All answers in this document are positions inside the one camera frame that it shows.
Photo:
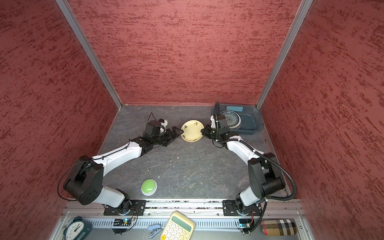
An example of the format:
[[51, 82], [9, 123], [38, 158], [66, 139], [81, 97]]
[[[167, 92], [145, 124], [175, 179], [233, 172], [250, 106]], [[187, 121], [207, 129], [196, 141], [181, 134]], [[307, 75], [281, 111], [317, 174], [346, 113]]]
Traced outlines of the blue stapler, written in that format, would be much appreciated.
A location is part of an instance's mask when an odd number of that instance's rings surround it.
[[147, 231], [149, 232], [150, 239], [154, 238], [161, 230], [162, 230], [162, 226], [160, 224], [149, 226], [147, 228]]

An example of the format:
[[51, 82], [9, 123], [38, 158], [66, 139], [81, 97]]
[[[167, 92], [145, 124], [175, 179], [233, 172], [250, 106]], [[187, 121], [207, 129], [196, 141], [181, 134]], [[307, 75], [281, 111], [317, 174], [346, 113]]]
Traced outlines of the plaid checked pouch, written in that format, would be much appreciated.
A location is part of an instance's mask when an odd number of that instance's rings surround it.
[[266, 236], [293, 236], [298, 232], [296, 223], [289, 219], [263, 220], [261, 231]]

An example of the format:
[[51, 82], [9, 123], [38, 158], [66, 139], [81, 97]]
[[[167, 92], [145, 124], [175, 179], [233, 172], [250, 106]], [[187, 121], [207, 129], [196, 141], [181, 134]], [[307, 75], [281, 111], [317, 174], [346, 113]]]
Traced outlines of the teal alarm clock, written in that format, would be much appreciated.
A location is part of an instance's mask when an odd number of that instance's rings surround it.
[[64, 230], [64, 240], [84, 240], [92, 229], [92, 224], [78, 216], [72, 219]]

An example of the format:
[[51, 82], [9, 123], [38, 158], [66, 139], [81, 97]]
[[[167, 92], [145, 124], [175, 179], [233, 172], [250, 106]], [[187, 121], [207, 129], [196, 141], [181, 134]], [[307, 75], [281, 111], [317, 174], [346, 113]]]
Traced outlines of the translucent blue plastic bin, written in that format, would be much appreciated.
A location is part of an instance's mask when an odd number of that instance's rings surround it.
[[219, 115], [222, 111], [227, 110], [227, 106], [243, 107], [242, 112], [236, 112], [240, 115], [242, 124], [238, 129], [230, 129], [231, 132], [236, 132], [239, 135], [253, 135], [263, 130], [264, 122], [261, 116], [261, 112], [258, 108], [250, 105], [219, 103]]

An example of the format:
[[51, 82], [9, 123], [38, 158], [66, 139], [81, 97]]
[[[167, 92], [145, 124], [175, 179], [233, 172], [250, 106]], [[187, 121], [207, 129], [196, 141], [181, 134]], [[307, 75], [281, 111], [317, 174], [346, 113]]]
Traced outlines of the aluminium corner post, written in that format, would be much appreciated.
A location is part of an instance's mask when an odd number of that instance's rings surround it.
[[118, 109], [120, 110], [124, 104], [121, 101], [118, 93], [116, 92], [113, 84], [111, 83], [106, 71], [104, 70], [99, 58], [97, 57], [95, 51], [93, 50], [89, 40], [87, 39], [86, 34], [84, 33], [78, 20], [76, 19], [75, 14], [73, 13], [68, 1], [56, 0], [56, 3], [58, 4], [61, 12], [63, 13], [71, 29], [73, 30], [75, 36], [77, 37], [85, 53], [87, 54], [89, 60], [91, 61], [92, 65], [97, 71], [107, 91], [109, 92], [110, 96], [112, 97]]
[[297, 36], [297, 33], [311, 7], [313, 3], [313, 0], [302, 0], [301, 1], [301, 4], [298, 8], [298, 11], [293, 19], [293, 22], [290, 26], [290, 29], [287, 33], [287, 36], [283, 42], [283, 45], [281, 47], [281, 50], [279, 51], [279, 54], [277, 56], [277, 59], [275, 61], [275, 64], [271, 70], [271, 73], [266, 81], [266, 84], [261, 92], [261, 95], [257, 101], [257, 104], [256, 104], [256, 107], [258, 109], [261, 109], [264, 101], [266, 100], [267, 98], [267, 95], [268, 95], [268, 92], [269, 90], [271, 89], [279, 71], [280, 71], [280, 68], [281, 66], [283, 65], [284, 63], [284, 60]]

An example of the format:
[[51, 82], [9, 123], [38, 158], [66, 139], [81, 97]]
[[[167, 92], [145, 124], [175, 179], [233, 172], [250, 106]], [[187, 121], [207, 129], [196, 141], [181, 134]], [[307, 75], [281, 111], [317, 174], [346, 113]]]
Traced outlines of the aluminium right corner post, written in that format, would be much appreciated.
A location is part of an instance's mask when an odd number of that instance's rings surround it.
[[261, 92], [261, 95], [257, 101], [257, 104], [256, 104], [256, 107], [258, 109], [261, 109], [264, 101], [266, 100], [267, 98], [267, 95], [268, 95], [268, 92], [269, 90], [271, 89], [279, 71], [280, 71], [280, 68], [281, 66], [283, 65], [284, 63], [284, 60], [297, 36], [297, 33], [311, 7], [313, 3], [313, 0], [302, 0], [301, 1], [301, 4], [298, 8], [298, 11], [293, 19], [293, 22], [290, 26], [290, 29], [287, 33], [287, 36], [283, 42], [283, 45], [281, 47], [281, 50], [279, 51], [279, 54], [277, 56], [277, 59], [275, 61], [275, 64], [271, 70], [271, 73], [266, 81], [266, 84]]

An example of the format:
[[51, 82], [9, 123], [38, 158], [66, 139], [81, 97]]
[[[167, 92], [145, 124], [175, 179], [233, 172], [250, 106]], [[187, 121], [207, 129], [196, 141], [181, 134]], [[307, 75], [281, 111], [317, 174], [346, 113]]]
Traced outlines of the aluminium left corner post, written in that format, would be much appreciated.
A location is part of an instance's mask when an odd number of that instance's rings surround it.
[[73, 13], [68, 1], [56, 0], [56, 3], [58, 4], [61, 12], [63, 13], [71, 29], [73, 30], [75, 36], [77, 37], [85, 53], [87, 54], [89, 60], [91, 61], [92, 65], [97, 71], [107, 91], [109, 92], [110, 96], [112, 97], [118, 109], [120, 110], [124, 104], [121, 101], [118, 93], [116, 92], [113, 84], [111, 83], [106, 71], [104, 70], [99, 58], [97, 57], [95, 51], [93, 50], [89, 40], [87, 39], [86, 34], [84, 33], [78, 20], [76, 19], [75, 14]]

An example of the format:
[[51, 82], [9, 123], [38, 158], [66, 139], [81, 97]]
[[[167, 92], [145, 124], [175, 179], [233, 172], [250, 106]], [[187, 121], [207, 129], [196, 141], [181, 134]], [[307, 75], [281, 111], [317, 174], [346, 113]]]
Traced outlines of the beige plate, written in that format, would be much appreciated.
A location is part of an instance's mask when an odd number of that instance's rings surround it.
[[198, 120], [190, 120], [183, 124], [182, 139], [189, 143], [194, 143], [203, 137], [201, 130], [204, 129], [204, 125]]

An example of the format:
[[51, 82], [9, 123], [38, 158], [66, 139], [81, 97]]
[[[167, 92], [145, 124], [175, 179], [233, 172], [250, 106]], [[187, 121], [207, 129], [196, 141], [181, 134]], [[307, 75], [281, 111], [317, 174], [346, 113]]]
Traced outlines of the light blue bin label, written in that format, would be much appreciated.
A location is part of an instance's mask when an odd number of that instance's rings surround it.
[[243, 107], [227, 106], [227, 111], [242, 112], [243, 111]]

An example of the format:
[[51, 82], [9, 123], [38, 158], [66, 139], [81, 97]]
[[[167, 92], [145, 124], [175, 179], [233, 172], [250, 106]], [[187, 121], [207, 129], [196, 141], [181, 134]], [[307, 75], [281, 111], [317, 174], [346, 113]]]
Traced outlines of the yellow calculator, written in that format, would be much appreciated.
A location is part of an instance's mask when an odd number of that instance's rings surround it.
[[195, 227], [195, 222], [174, 211], [161, 233], [161, 240], [190, 240]]

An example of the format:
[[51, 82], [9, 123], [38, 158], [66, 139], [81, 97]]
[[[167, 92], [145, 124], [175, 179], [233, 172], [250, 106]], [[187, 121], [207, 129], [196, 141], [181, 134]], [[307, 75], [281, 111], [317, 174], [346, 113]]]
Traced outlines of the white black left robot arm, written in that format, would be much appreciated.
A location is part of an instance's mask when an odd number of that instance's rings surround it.
[[83, 206], [99, 203], [124, 215], [131, 209], [129, 195], [121, 190], [105, 187], [103, 179], [112, 170], [147, 154], [155, 146], [170, 145], [184, 133], [177, 127], [168, 129], [167, 125], [168, 122], [164, 119], [150, 121], [146, 124], [143, 135], [129, 139], [127, 144], [102, 155], [80, 157], [69, 168], [63, 189]]

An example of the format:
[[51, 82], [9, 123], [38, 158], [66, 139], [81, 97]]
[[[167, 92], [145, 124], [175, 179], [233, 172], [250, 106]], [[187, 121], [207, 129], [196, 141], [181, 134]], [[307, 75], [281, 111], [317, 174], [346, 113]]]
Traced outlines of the green push button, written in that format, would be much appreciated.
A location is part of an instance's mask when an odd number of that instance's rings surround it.
[[153, 195], [158, 188], [158, 183], [154, 179], [147, 179], [142, 183], [141, 192], [145, 196]]

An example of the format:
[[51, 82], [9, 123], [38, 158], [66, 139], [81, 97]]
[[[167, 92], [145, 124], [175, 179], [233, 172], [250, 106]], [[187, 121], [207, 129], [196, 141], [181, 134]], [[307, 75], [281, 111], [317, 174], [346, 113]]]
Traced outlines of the blue floral porcelain plate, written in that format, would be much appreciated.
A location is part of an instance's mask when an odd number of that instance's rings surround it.
[[222, 111], [220, 115], [226, 118], [227, 124], [230, 129], [238, 129], [242, 124], [240, 115], [234, 111]]

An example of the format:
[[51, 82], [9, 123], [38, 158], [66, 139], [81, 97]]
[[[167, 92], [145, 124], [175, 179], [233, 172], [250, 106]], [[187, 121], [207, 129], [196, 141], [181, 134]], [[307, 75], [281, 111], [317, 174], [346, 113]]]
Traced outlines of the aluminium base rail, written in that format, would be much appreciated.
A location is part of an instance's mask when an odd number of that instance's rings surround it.
[[110, 207], [101, 204], [82, 206], [79, 203], [68, 203], [61, 219], [65, 222], [75, 217], [82, 217], [91, 222], [94, 228], [117, 228], [116, 219], [126, 221], [122, 228], [134, 227], [145, 229], [153, 224], [165, 226], [174, 212], [179, 212], [195, 222], [197, 230], [208, 229], [240, 229], [239, 220], [248, 222], [264, 220], [290, 219], [304, 224], [307, 216], [300, 200], [279, 202], [270, 200], [266, 211], [254, 207], [252, 211], [241, 214], [233, 201], [222, 199], [139, 199], [132, 200], [132, 207], [126, 215], [119, 215]]

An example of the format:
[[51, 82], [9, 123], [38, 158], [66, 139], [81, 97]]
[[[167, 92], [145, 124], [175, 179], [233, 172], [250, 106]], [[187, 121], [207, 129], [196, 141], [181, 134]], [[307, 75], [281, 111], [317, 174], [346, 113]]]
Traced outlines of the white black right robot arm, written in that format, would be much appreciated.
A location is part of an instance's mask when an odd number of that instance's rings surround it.
[[275, 155], [258, 151], [237, 133], [231, 132], [224, 116], [212, 115], [210, 119], [211, 124], [201, 130], [202, 135], [232, 151], [248, 165], [250, 186], [239, 193], [235, 200], [239, 214], [247, 214], [252, 207], [266, 200], [290, 200], [289, 196], [274, 196], [285, 188], [282, 168], [273, 160]]

